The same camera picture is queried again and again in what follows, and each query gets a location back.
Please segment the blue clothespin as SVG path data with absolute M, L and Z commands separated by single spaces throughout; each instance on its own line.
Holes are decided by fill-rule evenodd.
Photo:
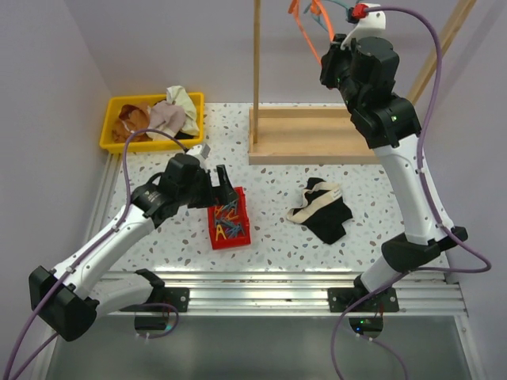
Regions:
M 235 225 L 234 227 L 231 227 L 228 231 L 228 237 L 229 238 L 237 238 L 238 236 L 244 236 L 245 231 L 241 224 Z

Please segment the yellow clothespin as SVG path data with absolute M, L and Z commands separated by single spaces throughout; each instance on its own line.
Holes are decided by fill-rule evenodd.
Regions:
M 226 239 L 227 239 L 226 233 L 225 233 L 223 227 L 219 224 L 215 228 L 215 240 L 220 241 L 220 240 L 226 240 Z

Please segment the teal plastic hanger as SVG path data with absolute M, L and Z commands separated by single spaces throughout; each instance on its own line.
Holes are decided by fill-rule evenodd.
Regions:
M 340 1 L 340 0 L 326 0 L 326 2 L 330 2 L 334 5 L 340 6 L 344 10 L 348 10 L 351 8 L 351 5 L 345 3 L 344 1 Z M 313 2 L 309 2 L 307 4 L 307 6 L 303 10 L 303 13 L 304 14 L 310 13 L 311 18 L 314 21 L 318 22 L 320 25 L 323 25 L 323 22 L 321 19 L 322 12 L 319 10 L 319 8 L 317 6 L 313 5 Z

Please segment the orange plastic hanger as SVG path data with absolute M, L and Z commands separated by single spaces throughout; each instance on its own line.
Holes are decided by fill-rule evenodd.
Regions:
M 314 56 L 315 60 L 319 65 L 321 64 L 321 58 L 318 55 L 318 52 L 316 51 L 314 45 L 311 42 L 310 37 L 308 36 L 305 28 L 303 27 L 303 24 L 301 23 L 300 17 L 299 17 L 299 6 L 301 1 L 300 0 L 292 0 L 290 6 L 288 7 L 288 13 L 291 14 L 298 25 L 298 28 L 303 35 L 303 38 L 307 42 L 308 47 L 311 50 L 312 55 Z M 312 0 L 310 3 L 309 11 L 315 15 L 315 16 L 321 16 L 324 20 L 324 25 L 326 26 L 326 31 L 329 35 L 329 41 L 334 41 L 334 27 L 332 24 L 332 21 L 330 20 L 330 16 L 328 12 L 326 11 L 326 7 L 322 4 L 322 1 L 320 0 Z

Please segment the black underwear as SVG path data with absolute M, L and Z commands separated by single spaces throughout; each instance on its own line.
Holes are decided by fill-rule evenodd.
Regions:
M 327 245 L 346 235 L 343 224 L 353 218 L 353 213 L 343 200 L 339 184 L 311 177 L 302 191 L 302 201 L 288 211 L 288 221 L 305 226 Z

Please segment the brown orange underwear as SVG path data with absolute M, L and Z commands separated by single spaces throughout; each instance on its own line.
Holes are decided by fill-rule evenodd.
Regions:
M 146 102 L 125 104 L 112 127 L 112 140 L 125 143 L 136 131 L 147 129 L 150 125 L 150 106 Z

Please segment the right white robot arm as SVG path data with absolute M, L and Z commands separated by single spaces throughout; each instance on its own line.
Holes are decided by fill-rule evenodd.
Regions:
M 440 228 L 447 224 L 458 238 L 467 231 L 455 226 L 445 210 L 435 218 L 419 179 L 417 143 L 421 125 L 414 106 L 393 88 L 399 57 L 393 45 L 379 37 L 352 40 L 337 34 L 321 58 L 320 82 L 337 89 L 351 122 L 379 159 L 394 191 L 404 231 L 381 245 L 382 256 L 354 279 L 353 287 L 329 291 L 332 311 L 371 311 L 381 301 L 379 287 L 435 260 L 456 243 Z

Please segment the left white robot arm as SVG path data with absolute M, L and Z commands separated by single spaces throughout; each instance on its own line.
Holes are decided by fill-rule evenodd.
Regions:
M 165 285 L 153 272 L 133 274 L 99 287 L 102 276 L 138 241 L 176 215 L 180 207 L 209 208 L 238 198 L 225 165 L 218 185 L 203 160 L 176 154 L 164 171 L 139 186 L 119 214 L 91 241 L 53 269 L 29 275 L 31 307 L 64 340 L 82 336 L 99 318 L 131 306 L 174 310 L 165 303 Z

